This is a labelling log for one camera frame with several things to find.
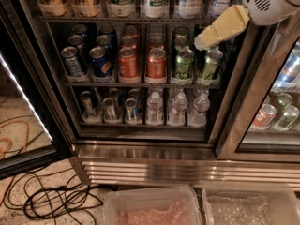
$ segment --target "refrigerator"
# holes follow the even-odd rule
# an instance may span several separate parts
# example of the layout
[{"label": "refrigerator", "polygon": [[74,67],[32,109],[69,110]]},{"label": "refrigerator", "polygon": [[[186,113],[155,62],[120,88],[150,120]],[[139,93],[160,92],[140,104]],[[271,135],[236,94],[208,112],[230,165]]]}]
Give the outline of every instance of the refrigerator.
[{"label": "refrigerator", "polygon": [[[299,39],[299,14],[272,26],[261,27],[251,22],[244,33],[221,43],[218,49],[224,59],[217,82],[207,84],[197,82],[203,55],[192,47],[192,42],[210,22],[205,15],[211,0],[203,0],[203,16],[193,19],[178,17],[175,0],[169,0],[168,9],[160,18],[144,15],[147,11],[143,0],[135,0],[133,13],[126,17],[114,16],[110,10],[113,5],[108,0],[100,1],[101,10],[95,8],[95,17],[76,13],[76,6],[71,3],[65,7],[64,16],[55,16],[55,12],[42,14],[43,7],[38,6],[38,0],[0,1],[4,30],[23,60],[20,67],[27,70],[28,78],[39,91],[39,100],[44,102],[43,108],[47,109],[44,113],[51,117],[50,134],[59,134],[59,138],[52,137],[51,159],[44,159],[45,155],[36,150],[31,153],[39,162],[28,157],[26,164],[37,167],[43,161],[51,163],[69,158],[85,184],[199,187],[207,180],[228,180],[276,181],[288,183],[295,190],[300,188],[297,132],[248,131]],[[103,82],[94,78],[95,71],[91,68],[81,81],[69,78],[61,51],[68,46],[74,26],[82,23],[96,28],[96,36],[102,26],[111,25],[119,46],[126,26],[138,27],[141,79],[134,83],[122,82],[116,69],[114,80]],[[172,78],[173,32],[178,27],[189,31],[189,44],[195,52],[194,80],[185,84],[174,83]],[[166,80],[152,84],[144,76],[147,40],[157,30],[167,41],[168,66]],[[95,88],[102,98],[106,98],[110,89],[117,88],[124,94],[124,100],[131,89],[140,88],[141,123],[127,123],[124,108],[120,110],[118,123],[105,121],[104,113],[100,121],[89,121],[81,94],[93,93]],[[153,88],[162,89],[164,102],[164,119],[156,126],[146,123],[145,114],[148,90]],[[205,125],[190,126],[188,115],[179,127],[168,124],[168,96],[174,88],[184,89],[189,99],[193,99],[197,89],[209,91],[210,108]],[[44,121],[48,130],[50,120]],[[16,157],[9,159],[17,163]],[[13,170],[7,159],[1,162]]]}]

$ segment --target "bottle cap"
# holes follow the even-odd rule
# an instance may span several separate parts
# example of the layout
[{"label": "bottle cap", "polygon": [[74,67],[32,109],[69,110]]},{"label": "bottle cap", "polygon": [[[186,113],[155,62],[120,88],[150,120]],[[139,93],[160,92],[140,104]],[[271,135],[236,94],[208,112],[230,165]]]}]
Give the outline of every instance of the bottle cap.
[{"label": "bottle cap", "polygon": [[207,100],[207,98],[208,98],[207,94],[201,94],[200,95],[200,99],[203,100],[203,101]]},{"label": "bottle cap", "polygon": [[180,100],[183,100],[183,99],[185,99],[185,98],[186,98],[186,95],[185,95],[185,93],[183,93],[183,92],[180,92],[180,93],[178,94],[178,98],[179,98]]},{"label": "bottle cap", "polygon": [[154,99],[158,99],[159,98],[159,92],[153,92],[151,96]]}]

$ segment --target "tangled cord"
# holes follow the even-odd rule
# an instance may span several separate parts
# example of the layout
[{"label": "tangled cord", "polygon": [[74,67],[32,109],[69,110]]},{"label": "tangled cord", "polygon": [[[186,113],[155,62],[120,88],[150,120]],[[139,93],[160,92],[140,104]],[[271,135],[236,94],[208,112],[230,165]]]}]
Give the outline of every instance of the tangled cord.
[{"label": "tangled cord", "polygon": [[[77,176],[73,175],[66,183],[65,186],[60,187],[44,187],[41,181],[42,177],[49,177],[55,174],[67,172],[72,169],[63,170],[60,172],[54,172],[51,174],[45,175],[36,175],[33,172],[29,172],[22,177],[20,177],[15,183],[11,185],[7,192],[6,199],[4,200],[4,205],[6,208],[11,210],[22,210],[24,214],[30,219],[56,219],[68,214],[70,215],[78,224],[82,224],[78,219],[73,216],[75,212],[84,212],[88,214],[94,221],[94,224],[97,224],[95,217],[92,215],[88,209],[96,208],[103,205],[103,201],[98,198],[96,195],[91,193],[92,190],[97,188],[107,188],[110,190],[115,190],[115,187],[111,186],[84,186],[83,184],[77,184],[75,186],[70,186],[71,181]],[[17,204],[11,200],[12,190],[17,186],[18,183],[25,178],[29,178],[24,182],[23,192],[26,195],[27,199],[25,203]],[[28,184],[34,179],[37,180],[41,189],[33,193],[32,195],[28,192]],[[93,198],[97,203],[92,206],[84,206],[87,199]],[[39,208],[43,208],[45,211],[46,206],[48,206],[48,211],[41,213]]]}]

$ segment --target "beverage cooler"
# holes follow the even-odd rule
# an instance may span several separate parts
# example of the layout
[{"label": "beverage cooler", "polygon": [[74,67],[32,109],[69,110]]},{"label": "beverage cooler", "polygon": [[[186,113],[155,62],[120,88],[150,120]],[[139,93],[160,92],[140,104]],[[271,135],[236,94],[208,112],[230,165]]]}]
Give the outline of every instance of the beverage cooler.
[{"label": "beverage cooler", "polygon": [[[20,66],[54,121],[50,133],[60,134],[52,160],[69,158],[85,184],[232,180],[299,189],[299,118],[275,127],[290,121],[282,93],[300,109],[299,14],[273,26],[250,23],[210,50],[193,45],[240,2],[1,0],[15,53],[26,57]],[[270,123],[254,127],[257,113]]]}]

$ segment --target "plastic bin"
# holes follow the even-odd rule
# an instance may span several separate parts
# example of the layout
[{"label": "plastic bin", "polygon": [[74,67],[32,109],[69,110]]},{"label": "plastic bin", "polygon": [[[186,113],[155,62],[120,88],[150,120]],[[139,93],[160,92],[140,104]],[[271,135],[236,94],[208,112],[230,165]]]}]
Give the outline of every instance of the plastic bin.
[{"label": "plastic bin", "polygon": [[190,187],[150,188],[109,192],[104,200],[104,225],[120,225],[117,216],[122,212],[156,209],[165,211],[169,206],[187,199],[187,225],[202,225],[195,191]]},{"label": "plastic bin", "polygon": [[202,199],[207,225],[300,224],[299,201],[285,184],[206,182]]}]

